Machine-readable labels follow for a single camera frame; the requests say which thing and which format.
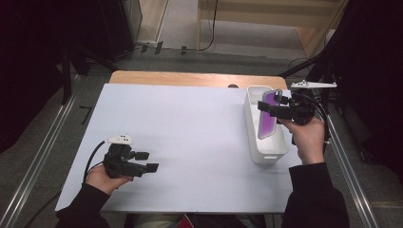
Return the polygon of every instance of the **person's left hand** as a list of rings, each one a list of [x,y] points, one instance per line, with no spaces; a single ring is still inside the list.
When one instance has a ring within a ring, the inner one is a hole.
[[[98,188],[99,190],[107,193],[108,195],[112,195],[112,192],[119,188],[120,186],[124,185],[125,183],[133,181],[131,177],[121,176],[117,179],[111,179],[103,165],[99,165],[94,167],[91,172],[88,174],[86,178],[86,183]]]

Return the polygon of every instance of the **wrist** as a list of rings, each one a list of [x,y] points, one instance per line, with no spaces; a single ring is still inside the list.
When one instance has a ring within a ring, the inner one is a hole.
[[[323,158],[323,155],[306,157],[306,158],[301,159],[301,160],[302,160],[303,165],[325,162],[325,159]]]

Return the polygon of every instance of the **person's right hand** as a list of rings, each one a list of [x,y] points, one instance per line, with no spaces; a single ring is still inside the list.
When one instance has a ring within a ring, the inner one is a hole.
[[[290,120],[278,120],[293,133],[302,164],[324,162],[323,138],[325,130],[321,120],[314,117],[304,125],[299,125]]]

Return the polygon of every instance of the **black sleeve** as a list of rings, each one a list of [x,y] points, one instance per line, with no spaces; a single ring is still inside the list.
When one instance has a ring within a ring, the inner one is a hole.
[[[285,208],[282,227],[350,227],[346,204],[330,179],[326,163],[290,168],[294,191]]]
[[[109,227],[101,217],[100,211],[109,199],[109,195],[98,188],[83,183],[83,186],[71,205],[57,212],[59,222],[56,228],[65,227]]]

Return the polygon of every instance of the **white container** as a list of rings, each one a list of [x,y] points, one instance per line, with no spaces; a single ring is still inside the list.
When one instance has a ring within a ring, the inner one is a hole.
[[[269,86],[253,85],[247,88],[244,103],[246,124],[248,128],[249,147],[251,158],[254,163],[275,163],[285,153],[288,147],[279,124],[273,135],[260,140],[258,139],[259,117],[258,101],[265,91],[273,90]]]

